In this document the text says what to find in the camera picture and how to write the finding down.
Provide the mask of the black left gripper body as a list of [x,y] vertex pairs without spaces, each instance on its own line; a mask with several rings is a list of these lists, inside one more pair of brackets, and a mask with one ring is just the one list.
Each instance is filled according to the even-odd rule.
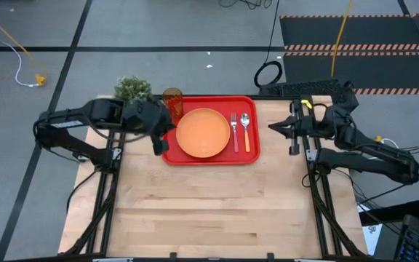
[[169,122],[169,110],[166,107],[160,114],[156,102],[157,100],[134,100],[126,105],[122,119],[124,120],[123,132],[135,135],[135,138],[125,140],[125,143],[149,137],[154,154],[160,156],[169,149],[168,142],[159,139],[159,125]]

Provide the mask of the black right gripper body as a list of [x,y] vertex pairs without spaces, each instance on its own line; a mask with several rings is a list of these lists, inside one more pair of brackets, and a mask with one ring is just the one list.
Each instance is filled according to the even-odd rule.
[[332,122],[327,118],[328,106],[323,103],[313,103],[311,105],[313,108],[316,106],[325,108],[323,120],[315,120],[314,115],[302,116],[304,105],[301,103],[301,100],[294,100],[290,104],[290,113],[294,119],[291,126],[293,139],[291,139],[291,146],[289,148],[290,155],[298,155],[300,153],[298,136],[312,135],[314,138],[333,138],[335,136],[335,132],[332,128]]

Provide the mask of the amber transparent cup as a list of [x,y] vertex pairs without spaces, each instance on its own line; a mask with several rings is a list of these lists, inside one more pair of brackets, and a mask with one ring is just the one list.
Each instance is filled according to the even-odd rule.
[[183,94],[176,87],[167,88],[162,94],[162,100],[169,110],[174,125],[177,127],[183,118]]

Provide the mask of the orange plate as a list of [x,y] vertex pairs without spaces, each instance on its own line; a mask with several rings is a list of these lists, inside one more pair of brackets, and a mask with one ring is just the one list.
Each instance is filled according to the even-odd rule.
[[221,153],[231,137],[227,119],[211,108],[197,108],[177,124],[175,137],[179,147],[196,158],[210,158]]

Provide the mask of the spoon with yellow-orange handle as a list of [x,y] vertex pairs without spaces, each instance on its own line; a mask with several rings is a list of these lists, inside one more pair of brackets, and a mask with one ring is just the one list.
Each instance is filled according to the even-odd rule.
[[248,126],[250,124],[250,117],[247,113],[243,113],[241,115],[240,122],[242,126],[244,127],[244,144],[245,144],[245,151],[250,152],[250,138],[248,133]]

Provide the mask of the fork with pink handle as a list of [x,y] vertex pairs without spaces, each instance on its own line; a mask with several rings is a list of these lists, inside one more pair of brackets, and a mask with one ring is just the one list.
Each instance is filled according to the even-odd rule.
[[233,137],[234,137],[234,152],[238,153],[239,152],[239,143],[238,143],[237,132],[236,132],[237,120],[236,120],[236,114],[235,113],[231,114],[231,126],[232,126]]

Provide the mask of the red plastic tray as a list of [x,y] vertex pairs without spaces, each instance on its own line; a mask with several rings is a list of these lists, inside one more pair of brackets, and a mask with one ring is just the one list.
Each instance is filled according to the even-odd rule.
[[[163,160],[167,164],[173,165],[222,165],[222,164],[251,164],[260,156],[260,139],[258,132],[258,119],[256,105],[252,99],[247,96],[184,96],[183,112],[184,115],[197,108],[211,108],[227,119],[231,128],[231,137],[225,149],[210,158],[196,158],[186,154],[177,144],[175,132],[177,127],[168,132],[164,139],[169,144],[169,150],[162,154]],[[231,114],[236,114],[237,120],[237,138],[239,143],[239,152],[234,152],[234,137],[231,126]],[[250,138],[250,152],[245,151],[244,127],[240,119],[243,113],[250,117],[248,133]]]

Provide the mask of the green plant in slatted planter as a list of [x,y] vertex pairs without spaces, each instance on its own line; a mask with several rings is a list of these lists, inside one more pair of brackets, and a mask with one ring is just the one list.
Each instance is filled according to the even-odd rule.
[[136,76],[123,76],[118,79],[115,87],[115,97],[134,101],[152,101],[153,95],[151,92],[151,84],[145,79],[140,79]]

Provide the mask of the black perforated box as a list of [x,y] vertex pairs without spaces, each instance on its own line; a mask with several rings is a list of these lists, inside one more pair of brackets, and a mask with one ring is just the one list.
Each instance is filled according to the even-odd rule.
[[302,95],[352,95],[354,89],[349,82],[341,84],[337,79],[327,79],[317,82],[275,83],[259,88],[259,95],[276,98],[296,97]]

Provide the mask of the black hazard-striped floor mat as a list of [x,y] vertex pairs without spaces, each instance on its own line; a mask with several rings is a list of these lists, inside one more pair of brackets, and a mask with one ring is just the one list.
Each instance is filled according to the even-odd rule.
[[411,15],[283,15],[289,51],[419,51],[419,13]]
[[419,52],[285,52],[287,82],[351,82],[359,95],[419,95]]

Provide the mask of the white paper sheet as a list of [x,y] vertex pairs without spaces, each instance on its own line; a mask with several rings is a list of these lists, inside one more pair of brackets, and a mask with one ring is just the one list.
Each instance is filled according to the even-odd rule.
[[360,215],[364,215],[365,218],[370,219],[373,222],[370,226],[363,226],[362,231],[364,233],[367,252],[369,255],[374,255],[383,225],[381,223],[377,223],[374,218],[371,218],[367,214],[367,211],[370,211],[368,207],[365,207],[364,205],[357,205],[357,209]]

